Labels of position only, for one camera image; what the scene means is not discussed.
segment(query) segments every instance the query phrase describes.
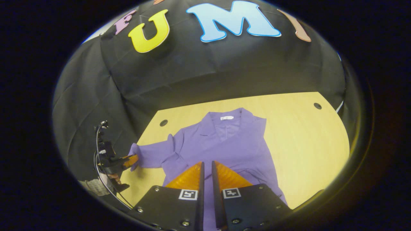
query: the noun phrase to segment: black fabric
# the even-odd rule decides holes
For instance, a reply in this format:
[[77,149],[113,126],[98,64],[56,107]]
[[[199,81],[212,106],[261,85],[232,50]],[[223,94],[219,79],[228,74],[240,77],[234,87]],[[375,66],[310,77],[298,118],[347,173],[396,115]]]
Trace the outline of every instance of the black fabric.
[[[79,180],[96,177],[93,125],[108,120],[105,139],[128,154],[157,110],[215,100],[290,92],[320,92],[336,109],[343,100],[344,71],[336,51],[300,21],[312,42],[300,40],[275,6],[255,2],[280,37],[243,32],[204,43],[198,19],[185,11],[210,2],[229,10],[232,1],[166,0],[136,7],[118,35],[112,26],[82,44],[65,66],[53,99],[53,129],[63,159]],[[141,23],[146,39],[156,33],[148,19],[168,9],[170,33],[147,53],[135,51],[128,33]]]

